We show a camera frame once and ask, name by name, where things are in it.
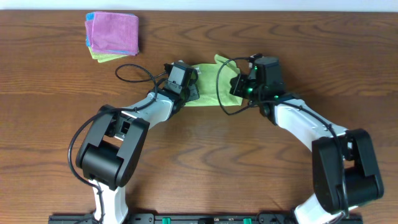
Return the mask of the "green microfiber cloth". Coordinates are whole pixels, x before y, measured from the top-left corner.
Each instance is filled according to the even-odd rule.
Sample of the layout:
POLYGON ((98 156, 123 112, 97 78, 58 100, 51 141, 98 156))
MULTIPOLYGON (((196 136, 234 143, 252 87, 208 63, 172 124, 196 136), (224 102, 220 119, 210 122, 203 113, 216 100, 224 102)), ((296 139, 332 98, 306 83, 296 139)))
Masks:
MULTIPOLYGON (((193 66, 198 73, 197 85, 200 98, 186 103, 185 106, 201 107, 220 105, 216 94, 216 76, 222 64, 228 61, 228 58, 216 54, 214 56, 214 61, 214 63, 201 63, 193 66)), ((223 106, 241 106, 242 104, 242 98, 229 93, 231 88, 229 81, 238 76, 239 73, 240 69, 237 67, 236 62, 231 61, 223 67, 219 74, 218 90, 223 106)))

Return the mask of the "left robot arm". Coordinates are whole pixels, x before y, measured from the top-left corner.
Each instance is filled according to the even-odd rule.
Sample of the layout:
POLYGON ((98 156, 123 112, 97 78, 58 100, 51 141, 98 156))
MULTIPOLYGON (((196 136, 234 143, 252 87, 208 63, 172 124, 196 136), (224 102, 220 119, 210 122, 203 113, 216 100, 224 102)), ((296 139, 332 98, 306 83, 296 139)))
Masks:
POLYGON ((69 160, 78 179, 93 188, 96 223, 123 223, 128 214, 125 186, 132 177, 147 133, 199 98, 197 71, 172 65, 168 78, 154 83, 147 96, 128 107, 104 105, 79 129, 88 128, 76 159, 69 160))

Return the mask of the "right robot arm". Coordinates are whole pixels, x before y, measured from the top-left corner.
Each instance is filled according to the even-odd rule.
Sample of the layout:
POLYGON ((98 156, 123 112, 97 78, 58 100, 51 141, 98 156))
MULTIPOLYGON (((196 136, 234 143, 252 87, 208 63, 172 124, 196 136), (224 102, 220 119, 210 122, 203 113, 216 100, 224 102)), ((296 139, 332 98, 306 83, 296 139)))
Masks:
POLYGON ((296 223, 338 223, 349 211, 384 195, 372 139, 364 129, 328 121, 282 82, 261 83, 249 75, 230 81, 230 93, 258 106, 262 115, 293 134, 312 152, 313 195, 294 209, 296 223))

